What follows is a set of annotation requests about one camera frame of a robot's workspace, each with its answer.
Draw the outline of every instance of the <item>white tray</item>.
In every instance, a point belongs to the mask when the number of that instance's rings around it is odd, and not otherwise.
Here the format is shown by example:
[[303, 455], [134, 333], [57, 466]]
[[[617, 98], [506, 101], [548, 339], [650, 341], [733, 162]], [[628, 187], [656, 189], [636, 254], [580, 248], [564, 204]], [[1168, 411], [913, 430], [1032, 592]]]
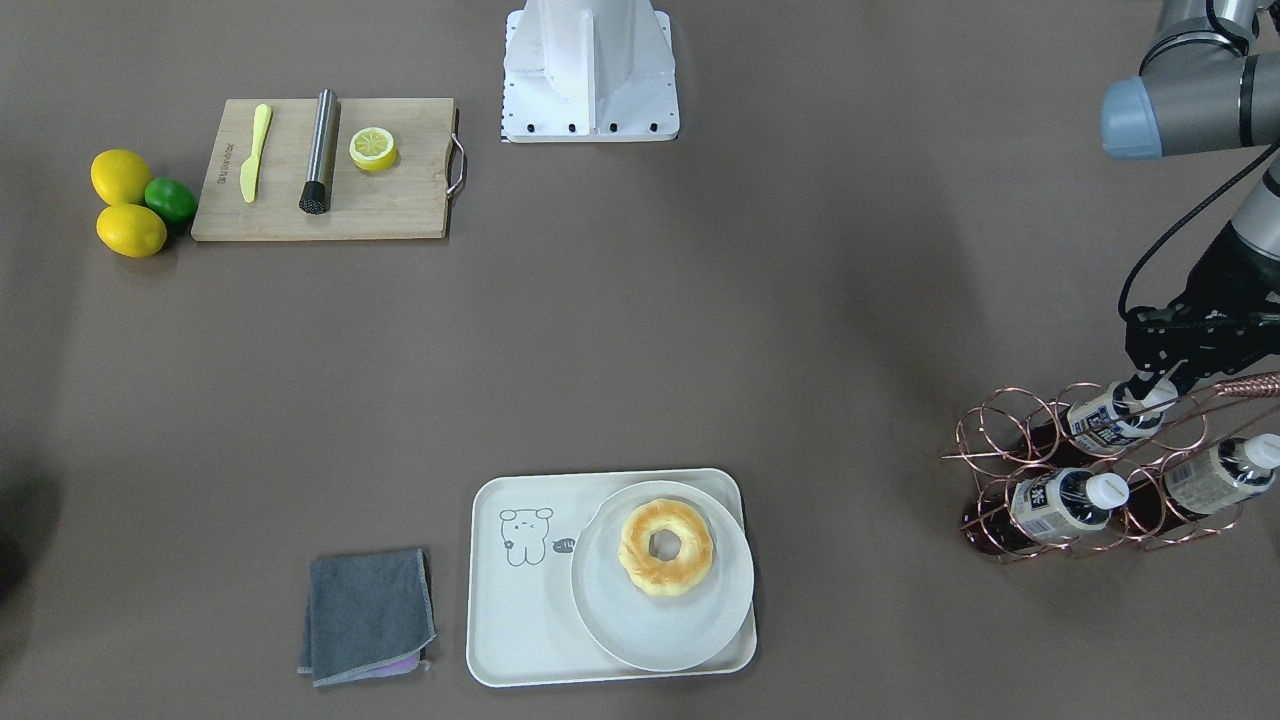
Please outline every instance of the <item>white tray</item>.
[[724, 650], [678, 673], [626, 665], [595, 644], [582, 626], [570, 589], [571, 546], [607, 497], [646, 480], [692, 486], [742, 525], [737, 483], [716, 469], [525, 475], [497, 478], [480, 488], [471, 506], [467, 600], [467, 667], [476, 680], [509, 688], [713, 675], [735, 673], [751, 661], [754, 607]]

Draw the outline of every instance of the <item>towel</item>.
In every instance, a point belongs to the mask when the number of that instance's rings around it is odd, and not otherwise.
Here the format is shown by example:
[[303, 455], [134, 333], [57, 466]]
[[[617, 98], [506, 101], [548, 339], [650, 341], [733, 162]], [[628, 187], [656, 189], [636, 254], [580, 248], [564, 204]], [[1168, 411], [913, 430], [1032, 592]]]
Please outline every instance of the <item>towel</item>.
[[298, 673], [315, 687], [410, 673], [433, 639], [421, 550], [311, 562]]

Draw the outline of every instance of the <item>yellow knife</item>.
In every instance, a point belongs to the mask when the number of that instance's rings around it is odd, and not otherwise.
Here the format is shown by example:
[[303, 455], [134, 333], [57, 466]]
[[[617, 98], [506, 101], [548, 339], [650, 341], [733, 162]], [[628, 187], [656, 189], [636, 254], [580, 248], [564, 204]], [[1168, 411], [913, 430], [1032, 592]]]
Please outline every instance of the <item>yellow knife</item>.
[[257, 197], [257, 167], [262, 163], [262, 143], [266, 142], [266, 128], [271, 124], [271, 106], [259, 105], [253, 110], [253, 149], [250, 150], [248, 160], [241, 165], [241, 195], [244, 202], [252, 202]]

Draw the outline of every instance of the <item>cutting board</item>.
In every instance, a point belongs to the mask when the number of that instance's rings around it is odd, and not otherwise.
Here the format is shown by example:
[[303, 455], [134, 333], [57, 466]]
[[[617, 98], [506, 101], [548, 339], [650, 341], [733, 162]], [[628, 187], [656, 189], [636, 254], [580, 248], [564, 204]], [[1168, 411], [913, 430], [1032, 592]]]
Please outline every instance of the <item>cutting board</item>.
[[[241, 165], [253, 137], [253, 109], [271, 106], [257, 197], [244, 202]], [[316, 100], [228, 100], [191, 225], [197, 241], [326, 241], [444, 237], [448, 229], [452, 97], [338, 99], [338, 140], [329, 211], [298, 209], [307, 179]], [[399, 149], [396, 165], [366, 173], [351, 160], [351, 137], [376, 126]]]

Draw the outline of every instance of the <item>gray table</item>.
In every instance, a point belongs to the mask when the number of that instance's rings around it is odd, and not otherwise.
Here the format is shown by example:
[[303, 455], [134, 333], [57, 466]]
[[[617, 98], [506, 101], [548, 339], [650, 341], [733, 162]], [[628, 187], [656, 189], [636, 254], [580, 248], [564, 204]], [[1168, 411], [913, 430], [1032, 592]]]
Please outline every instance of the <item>gray table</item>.
[[[0, 6], [0, 510], [29, 562], [0, 609], [0, 715], [1275, 714], [1280, 500], [1187, 548], [1001, 569], [937, 460], [995, 387], [1128, 374], [1125, 272], [1256, 152], [1100, 149], [1158, 3], [659, 3], [681, 137], [535, 147], [498, 141], [518, 6]], [[95, 154], [198, 187], [225, 99], [325, 86], [457, 99], [447, 241], [97, 241]], [[1134, 301], [1180, 290], [1242, 196]], [[690, 466], [746, 501], [746, 670], [468, 675], [486, 480]], [[412, 546], [431, 670], [294, 675], [307, 562]]]

